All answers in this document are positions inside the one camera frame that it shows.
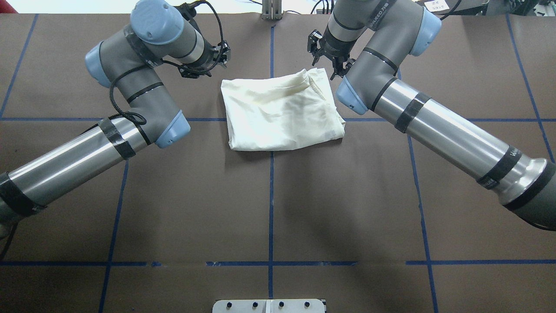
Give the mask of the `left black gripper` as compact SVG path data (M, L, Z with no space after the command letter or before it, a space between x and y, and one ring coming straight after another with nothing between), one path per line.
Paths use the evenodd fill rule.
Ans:
M202 48L197 46L189 55L178 59L182 63L178 70L183 78L210 77L210 68L214 68L216 64L225 69L228 67L227 63L231 59L231 48L227 41L221 41L217 46L205 41Z

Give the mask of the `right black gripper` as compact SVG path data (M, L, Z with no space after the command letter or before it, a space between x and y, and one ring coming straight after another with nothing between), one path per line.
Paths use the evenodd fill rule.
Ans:
M331 33L322 34L313 30L308 35L307 51L312 55L312 66L318 63L321 56L325 56L332 62L333 73L330 80L335 77L343 78L353 66L355 60L350 58L350 52L354 47L354 41L341 41L332 36Z

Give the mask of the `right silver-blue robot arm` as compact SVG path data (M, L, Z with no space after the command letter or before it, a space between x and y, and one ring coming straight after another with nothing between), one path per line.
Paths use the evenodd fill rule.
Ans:
M323 33L308 36L314 62L332 62L336 97L363 115L372 111L493 191L526 223L555 230L555 164L530 158L404 83L403 60L421 55L441 20L411 0L340 0Z

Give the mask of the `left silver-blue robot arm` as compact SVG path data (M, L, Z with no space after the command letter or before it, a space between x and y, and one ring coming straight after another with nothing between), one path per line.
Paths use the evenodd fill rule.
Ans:
M217 18L220 42L202 35L196 8L210 5L195 0L173 6L164 0L140 0L129 23L100 41L85 56L86 69L107 88L115 113L99 119L74 139L46 154L1 174L1 237L24 218L140 150L155 144L167 148L191 127L161 78L163 64L175 66L184 79L211 76L225 66L230 47Z

